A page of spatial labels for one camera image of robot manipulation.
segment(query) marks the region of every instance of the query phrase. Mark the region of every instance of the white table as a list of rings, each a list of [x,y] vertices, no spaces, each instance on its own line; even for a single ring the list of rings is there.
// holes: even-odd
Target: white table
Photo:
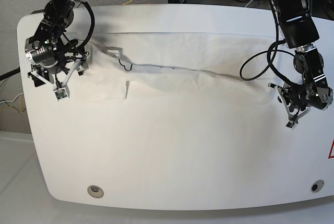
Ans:
[[[154,59],[144,52],[146,46],[138,43],[137,34],[131,41],[133,33],[209,33],[231,38],[233,34],[259,39],[261,44],[275,36],[273,18],[266,10],[133,5],[96,7],[94,13],[95,37],[123,48],[133,62]],[[41,15],[30,15],[18,25],[23,74],[30,71],[24,42],[40,20]],[[334,84],[334,61],[328,43],[334,23],[315,19],[315,24],[325,74],[329,84]],[[88,28],[88,13],[76,10],[68,32],[87,32]],[[257,48],[255,45],[249,54],[258,52]],[[280,67],[285,74],[297,77],[291,60]],[[272,80],[270,73],[266,77],[256,84]],[[287,116],[275,96],[256,105],[235,90],[240,93],[239,107],[229,104],[232,98],[226,90],[215,88],[206,90],[207,95],[198,91],[191,97],[139,98],[134,93],[132,99],[123,102],[89,102],[73,92],[70,99],[57,102],[46,86],[35,89],[25,75],[22,83],[43,175],[49,192],[57,199],[124,208],[210,210],[282,204],[334,194],[334,160],[328,159],[334,136],[333,107],[324,112],[313,110],[291,131],[285,127]],[[69,85],[76,90],[80,78],[74,77]],[[244,110],[249,113],[234,115]],[[311,185],[319,179],[325,181],[324,188],[311,192]],[[88,195],[90,185],[103,188],[104,196],[95,199]]]

